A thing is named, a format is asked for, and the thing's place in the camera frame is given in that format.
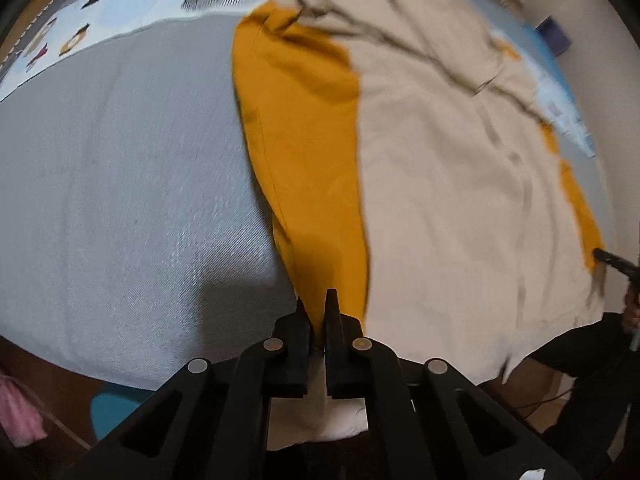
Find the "black pants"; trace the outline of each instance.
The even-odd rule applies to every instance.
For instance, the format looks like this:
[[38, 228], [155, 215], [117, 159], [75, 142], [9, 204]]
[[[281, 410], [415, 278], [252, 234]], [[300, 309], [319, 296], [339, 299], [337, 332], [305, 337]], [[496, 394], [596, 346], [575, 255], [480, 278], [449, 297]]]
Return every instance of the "black pants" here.
[[[615, 478], [640, 478], [640, 351], [628, 350], [631, 336], [621, 322], [620, 314], [604, 314], [598, 323], [570, 330], [530, 356], [576, 378], [571, 399], [544, 437], [584, 480], [601, 478], [610, 465], [607, 449], [628, 405], [625, 451], [613, 469]], [[630, 462], [635, 462], [633, 476], [622, 472]]]

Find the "cord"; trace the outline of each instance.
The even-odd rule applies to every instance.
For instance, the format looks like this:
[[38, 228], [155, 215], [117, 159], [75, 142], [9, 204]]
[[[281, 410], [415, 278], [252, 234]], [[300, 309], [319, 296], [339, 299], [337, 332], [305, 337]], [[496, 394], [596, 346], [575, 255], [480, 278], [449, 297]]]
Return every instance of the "cord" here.
[[626, 358], [626, 354], [627, 354], [627, 350], [625, 349], [625, 352], [614, 362], [613, 365], [611, 365], [611, 366], [607, 365], [605, 367], [599, 368], [598, 370], [594, 371], [590, 375], [587, 375], [583, 380], [580, 381], [579, 384], [574, 384], [574, 386], [572, 386], [568, 390], [565, 390], [561, 394], [556, 395], [555, 397], [552, 397], [551, 399], [539, 400], [538, 402], [531, 402], [529, 404], [523, 404], [522, 406], [516, 406], [515, 409], [516, 410], [523, 410], [525, 408], [532, 408], [532, 407], [535, 406], [535, 409], [531, 413], [529, 413], [529, 415], [527, 415], [527, 417], [529, 417], [529, 416], [533, 415], [536, 412], [536, 410], [540, 406], [542, 406], [543, 404], [546, 404], [548, 402], [553, 402], [554, 400], [558, 400], [561, 397], [564, 397], [566, 394], [571, 393], [575, 389], [581, 388], [585, 382], [587, 382], [587, 383], [590, 382], [591, 380], [596, 378], [596, 376], [599, 375], [602, 372], [606, 372], [606, 375], [602, 378], [602, 380], [605, 379], [610, 373], [612, 373], [613, 370], [615, 370], [616, 368], [618, 368], [618, 366], [620, 366], [622, 361]]
[[66, 434], [69, 438], [75, 441], [78, 446], [83, 447], [86, 450], [91, 449], [91, 446], [87, 444], [83, 439], [77, 436], [73, 431], [71, 431], [68, 427], [66, 427], [62, 421], [60, 421], [56, 416], [51, 413], [51, 411], [47, 408], [46, 404], [42, 401], [42, 399], [34, 392], [30, 387], [24, 384], [22, 381], [16, 379], [15, 377], [11, 377], [9, 375], [0, 374], [0, 379], [8, 379], [9, 381], [14, 382], [17, 386], [19, 386], [28, 396], [31, 397], [37, 406], [36, 409], [40, 412], [40, 414], [46, 418], [48, 418], [51, 422], [53, 422], [63, 433]]

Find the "hand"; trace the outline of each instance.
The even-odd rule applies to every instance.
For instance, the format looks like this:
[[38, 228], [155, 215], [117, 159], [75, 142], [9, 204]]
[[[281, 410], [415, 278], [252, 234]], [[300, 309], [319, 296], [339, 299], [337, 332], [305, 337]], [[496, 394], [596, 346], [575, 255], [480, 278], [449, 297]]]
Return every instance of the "hand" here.
[[629, 283], [625, 294], [625, 311], [622, 313], [622, 329], [626, 333], [632, 333], [640, 325], [640, 303], [638, 302], [638, 292]]

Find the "pink cloth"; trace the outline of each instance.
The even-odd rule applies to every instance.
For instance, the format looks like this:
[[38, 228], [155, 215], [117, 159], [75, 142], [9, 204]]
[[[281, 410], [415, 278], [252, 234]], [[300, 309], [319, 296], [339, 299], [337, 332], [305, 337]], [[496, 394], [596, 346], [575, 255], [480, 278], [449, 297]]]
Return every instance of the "pink cloth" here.
[[36, 407], [5, 377], [0, 377], [0, 424], [15, 447], [28, 446], [47, 436]]

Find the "purple object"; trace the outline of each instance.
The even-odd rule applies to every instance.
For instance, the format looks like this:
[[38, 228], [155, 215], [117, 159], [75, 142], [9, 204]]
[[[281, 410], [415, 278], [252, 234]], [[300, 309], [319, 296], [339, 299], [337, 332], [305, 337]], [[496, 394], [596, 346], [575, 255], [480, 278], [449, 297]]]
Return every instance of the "purple object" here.
[[560, 56], [571, 45], [569, 38], [551, 16], [540, 23], [536, 30], [556, 57]]

